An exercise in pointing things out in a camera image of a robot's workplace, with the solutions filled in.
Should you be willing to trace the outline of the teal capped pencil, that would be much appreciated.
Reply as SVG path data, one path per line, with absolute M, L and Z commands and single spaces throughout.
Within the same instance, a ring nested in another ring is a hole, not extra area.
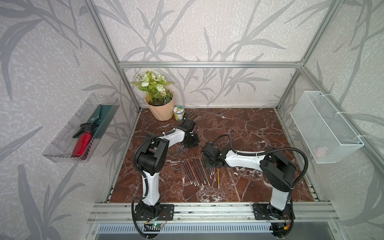
M 210 186 L 211 184 L 210 184 L 210 181 L 209 181 L 209 179 L 208 179 L 207 173 L 206 173 L 206 171 L 205 171 L 206 169 L 204 168 L 203 162 L 202 162 L 201 159 L 199 159 L 199 161 L 200 161 L 201 167 L 202 167 L 202 169 L 203 169 L 203 174 L 204 174 L 204 176 L 205 176 L 206 182 L 207 182 L 207 184 Z

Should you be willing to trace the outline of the black capped pencil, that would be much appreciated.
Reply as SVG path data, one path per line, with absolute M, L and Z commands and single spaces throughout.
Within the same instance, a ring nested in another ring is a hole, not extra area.
M 195 169 L 196 169 L 196 173 L 197 173 L 198 178 L 199 178 L 199 180 L 200 180 L 200 182 L 201 182 L 201 185 L 204 186 L 204 178 L 203 178 L 202 175 L 201 175 L 199 166 L 197 165 L 197 163 L 196 163 L 195 160 L 192 160 L 192 163 L 193 163 L 193 165 L 194 165 L 194 167 L 195 167 Z

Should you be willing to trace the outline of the red capped pencil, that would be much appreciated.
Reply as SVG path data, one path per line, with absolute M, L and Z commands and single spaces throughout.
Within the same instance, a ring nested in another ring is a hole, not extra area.
M 191 169 L 191 173 L 192 173 L 192 175 L 194 177 L 194 180 L 196 182 L 196 185 L 199 186 L 200 185 L 200 182 L 199 182 L 200 179 L 199 179 L 199 176 L 196 173 L 196 169 L 195 169 L 192 161 L 188 161 L 188 164 L 189 164 L 189 167 Z

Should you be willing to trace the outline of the dark blue pencil thin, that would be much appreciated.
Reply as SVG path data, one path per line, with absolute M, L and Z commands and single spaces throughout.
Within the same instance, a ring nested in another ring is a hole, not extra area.
M 183 164 L 182 161 L 180 161 L 180 163 L 181 163 L 181 165 L 182 165 L 182 167 L 183 167 L 183 169 L 184 169 L 184 171 L 185 171 L 185 173 L 186 173 L 186 176 L 187 176 L 187 178 L 189 179 L 191 185 L 194 185 L 194 182 L 192 181 L 192 179 L 191 179 L 191 177 L 190 177 L 190 175 L 189 175 L 189 172 L 187 171 L 187 168 L 184 166 L 184 164 Z

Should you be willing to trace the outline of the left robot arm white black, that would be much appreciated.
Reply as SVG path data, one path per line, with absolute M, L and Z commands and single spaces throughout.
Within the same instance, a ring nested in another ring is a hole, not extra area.
M 178 143 L 188 149 L 196 147 L 200 139 L 195 126 L 195 121 L 185 118 L 169 132 L 146 137 L 135 150 L 133 166 L 143 180 L 143 196 L 138 199 L 138 210 L 155 217 L 160 214 L 159 175 L 165 165 L 168 149 Z

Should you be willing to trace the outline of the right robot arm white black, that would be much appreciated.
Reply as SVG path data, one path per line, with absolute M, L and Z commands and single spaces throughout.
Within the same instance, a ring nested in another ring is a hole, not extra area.
M 202 149 L 206 167 L 249 168 L 263 172 L 273 186 L 268 209 L 271 213 L 282 214 L 291 200 L 292 191 L 303 177 L 295 178 L 297 168 L 282 152 L 285 149 L 271 149 L 264 152 L 241 152 L 231 149 L 220 150 L 207 142 Z

